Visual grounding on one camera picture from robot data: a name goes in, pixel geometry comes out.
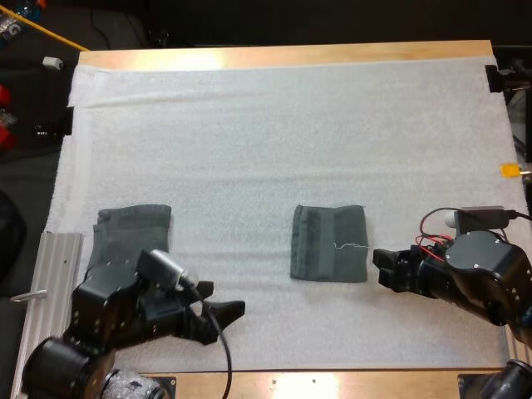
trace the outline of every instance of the gray washcloth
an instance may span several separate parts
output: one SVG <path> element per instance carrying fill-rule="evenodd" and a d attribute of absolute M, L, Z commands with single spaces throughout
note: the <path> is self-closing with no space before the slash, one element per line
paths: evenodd
<path fill-rule="evenodd" d="M 171 211 L 158 204 L 99 211 L 88 269 L 108 262 L 134 268 L 142 249 L 168 251 Z"/>
<path fill-rule="evenodd" d="M 299 205 L 293 215 L 290 277 L 360 283 L 367 280 L 364 208 Z"/>

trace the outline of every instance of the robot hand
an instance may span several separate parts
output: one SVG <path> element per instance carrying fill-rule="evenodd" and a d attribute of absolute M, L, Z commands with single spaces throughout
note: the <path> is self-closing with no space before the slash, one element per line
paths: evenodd
<path fill-rule="evenodd" d="M 29 357 L 22 391 L 29 399 L 112 399 L 124 381 L 123 373 L 110 374 L 115 351 L 168 335 L 204 345 L 220 336 L 230 362 L 222 330 L 244 315 L 245 303 L 206 302 L 213 291 L 213 283 L 196 283 L 157 250 L 143 251 L 135 268 L 91 268 L 72 293 L 68 329 L 62 337 L 42 342 Z M 199 316 L 190 308 L 197 301 L 203 305 Z M 167 397 L 163 388 L 145 381 L 135 386 L 147 393 L 135 397 Z"/>
<path fill-rule="evenodd" d="M 498 209 L 452 209 L 448 225 L 456 237 L 427 234 L 423 218 L 416 245 L 402 251 L 375 249 L 379 283 L 393 291 L 416 293 L 452 303 L 498 326 L 508 324 L 515 338 L 532 347 L 532 270 L 523 249 L 490 229 L 529 216 Z M 423 239 L 433 244 L 422 245 Z M 466 398 L 532 396 L 532 367 L 510 361 L 502 373 Z"/>

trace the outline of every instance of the red wire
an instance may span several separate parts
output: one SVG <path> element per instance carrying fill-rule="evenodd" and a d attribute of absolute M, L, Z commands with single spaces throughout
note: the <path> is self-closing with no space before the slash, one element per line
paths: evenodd
<path fill-rule="evenodd" d="M 419 247 L 419 249 L 423 252 L 425 252 L 426 254 L 429 254 L 432 258 L 436 259 L 436 260 L 439 260 L 440 262 L 444 262 L 444 260 L 442 258 L 440 258 L 438 255 L 434 254 L 432 251 L 430 251 L 429 249 L 427 249 L 426 247 L 424 247 L 423 245 L 421 245 L 421 242 L 423 241 L 424 238 L 428 238 L 428 237 L 422 237 L 420 235 L 418 235 L 416 237 L 416 244 L 417 246 Z"/>

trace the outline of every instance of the table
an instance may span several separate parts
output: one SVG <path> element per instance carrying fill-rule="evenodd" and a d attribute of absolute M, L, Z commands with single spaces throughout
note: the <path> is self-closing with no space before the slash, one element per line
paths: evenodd
<path fill-rule="evenodd" d="M 83 52 L 80 55 L 80 64 L 127 71 L 201 71 L 491 55 L 489 41 L 398 42 Z M 459 397 L 456 377 L 461 372 L 477 373 L 493 372 L 493 370 L 236 372 L 230 397 L 456 399 Z M 215 399 L 221 397 L 224 391 L 226 378 L 224 373 L 165 375 L 177 377 L 179 399 Z"/>

